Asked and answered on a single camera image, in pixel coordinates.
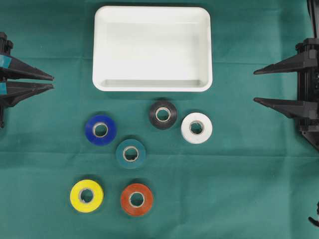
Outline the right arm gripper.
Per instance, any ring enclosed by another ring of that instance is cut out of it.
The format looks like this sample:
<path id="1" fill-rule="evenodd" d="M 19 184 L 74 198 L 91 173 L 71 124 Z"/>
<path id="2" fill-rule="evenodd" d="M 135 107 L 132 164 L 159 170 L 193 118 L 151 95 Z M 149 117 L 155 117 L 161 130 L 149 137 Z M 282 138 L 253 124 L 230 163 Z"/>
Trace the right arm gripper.
<path id="1" fill-rule="evenodd" d="M 307 38 L 296 45 L 298 55 L 254 71 L 254 75 L 298 72 L 297 100 L 254 98 L 287 118 L 315 148 L 319 148 L 319 40 Z"/>

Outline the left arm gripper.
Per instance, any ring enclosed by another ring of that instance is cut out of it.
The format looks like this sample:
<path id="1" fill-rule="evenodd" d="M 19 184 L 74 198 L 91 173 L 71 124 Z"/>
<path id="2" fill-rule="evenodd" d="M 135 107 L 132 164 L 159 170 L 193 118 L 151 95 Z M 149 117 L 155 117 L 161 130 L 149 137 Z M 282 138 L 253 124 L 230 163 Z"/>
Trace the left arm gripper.
<path id="1" fill-rule="evenodd" d="M 0 33 L 0 105 L 14 107 L 34 95 L 53 89 L 52 84 L 8 83 L 8 79 L 53 80 L 54 77 L 10 56 L 13 43 Z"/>

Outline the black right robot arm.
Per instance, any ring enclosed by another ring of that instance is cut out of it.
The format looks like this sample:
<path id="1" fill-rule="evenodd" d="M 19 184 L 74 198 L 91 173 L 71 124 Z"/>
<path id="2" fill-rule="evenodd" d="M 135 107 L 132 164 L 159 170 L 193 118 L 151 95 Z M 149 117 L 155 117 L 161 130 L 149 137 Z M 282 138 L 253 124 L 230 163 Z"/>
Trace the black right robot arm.
<path id="1" fill-rule="evenodd" d="M 314 32 L 295 46 L 297 54 L 256 70 L 255 75 L 297 72 L 297 99 L 254 98 L 254 101 L 294 119 L 297 130 L 316 149 L 319 148 L 319 2 L 307 1 Z"/>

